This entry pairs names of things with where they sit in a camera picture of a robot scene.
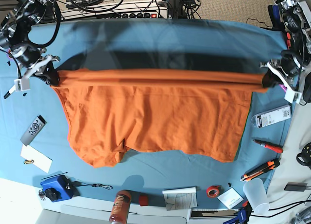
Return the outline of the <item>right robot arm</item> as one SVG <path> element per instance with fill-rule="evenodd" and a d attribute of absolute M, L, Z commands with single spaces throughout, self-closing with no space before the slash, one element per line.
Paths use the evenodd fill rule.
<path fill-rule="evenodd" d="M 45 44 L 33 43 L 28 34 L 45 16 L 46 10 L 55 11 L 56 27 L 52 38 Z M 59 75 L 53 66 L 58 56 L 46 55 L 59 32 L 61 12 L 56 0 L 20 0 L 0 24 L 0 50 L 10 56 L 17 66 L 17 79 L 4 98 L 14 92 L 30 89 L 30 78 L 36 77 L 49 86 L 59 84 Z"/>

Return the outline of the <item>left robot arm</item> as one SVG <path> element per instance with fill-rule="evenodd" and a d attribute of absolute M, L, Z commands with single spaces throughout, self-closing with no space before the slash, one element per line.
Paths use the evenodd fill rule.
<path fill-rule="evenodd" d="M 290 103 L 311 101 L 311 8 L 305 0 L 274 0 L 281 21 L 269 11 L 274 28 L 283 32 L 287 49 L 280 59 L 261 63 L 267 68 L 262 79 L 265 88 L 280 85 L 285 88 L 285 100 Z"/>

